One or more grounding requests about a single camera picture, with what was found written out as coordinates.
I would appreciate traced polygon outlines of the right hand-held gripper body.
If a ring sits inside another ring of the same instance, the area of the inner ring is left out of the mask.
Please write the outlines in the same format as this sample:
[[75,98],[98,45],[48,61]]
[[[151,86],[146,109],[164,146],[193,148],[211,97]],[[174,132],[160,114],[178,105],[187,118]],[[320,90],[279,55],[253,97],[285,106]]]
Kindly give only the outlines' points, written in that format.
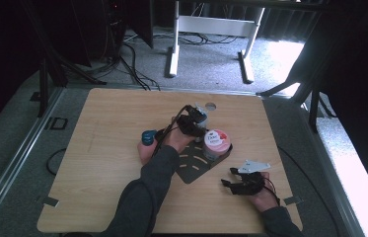
[[252,160],[246,160],[245,163],[238,168],[241,175],[238,175],[242,182],[237,184],[237,194],[234,195],[255,195],[264,187],[264,178],[261,171],[268,169],[268,163],[261,163]]

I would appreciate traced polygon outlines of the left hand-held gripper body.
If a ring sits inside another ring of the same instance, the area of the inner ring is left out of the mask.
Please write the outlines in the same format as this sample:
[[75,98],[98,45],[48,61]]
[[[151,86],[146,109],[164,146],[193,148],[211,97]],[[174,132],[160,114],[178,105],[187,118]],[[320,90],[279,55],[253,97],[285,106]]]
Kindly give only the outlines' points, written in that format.
[[199,105],[185,105],[183,107],[185,115],[179,115],[177,124],[183,134],[201,137],[205,134],[207,128],[207,112]]

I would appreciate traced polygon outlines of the person's left hand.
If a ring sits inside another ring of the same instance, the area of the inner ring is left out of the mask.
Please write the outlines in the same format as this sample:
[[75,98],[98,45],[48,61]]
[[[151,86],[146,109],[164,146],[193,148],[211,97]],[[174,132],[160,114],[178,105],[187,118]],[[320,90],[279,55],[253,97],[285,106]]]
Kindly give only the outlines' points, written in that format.
[[169,133],[165,136],[163,144],[173,147],[178,153],[182,153],[193,141],[194,137],[182,133],[178,124],[174,122]]

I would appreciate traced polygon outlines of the person's right hand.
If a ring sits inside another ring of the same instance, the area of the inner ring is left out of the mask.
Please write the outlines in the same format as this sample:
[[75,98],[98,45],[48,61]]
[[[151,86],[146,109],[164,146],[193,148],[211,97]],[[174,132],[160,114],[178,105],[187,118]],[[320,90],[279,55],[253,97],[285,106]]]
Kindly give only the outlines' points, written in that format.
[[265,212],[274,207],[278,207],[278,200],[273,191],[273,186],[267,172],[261,172],[264,178],[264,188],[253,196],[248,196],[249,202],[259,211]]

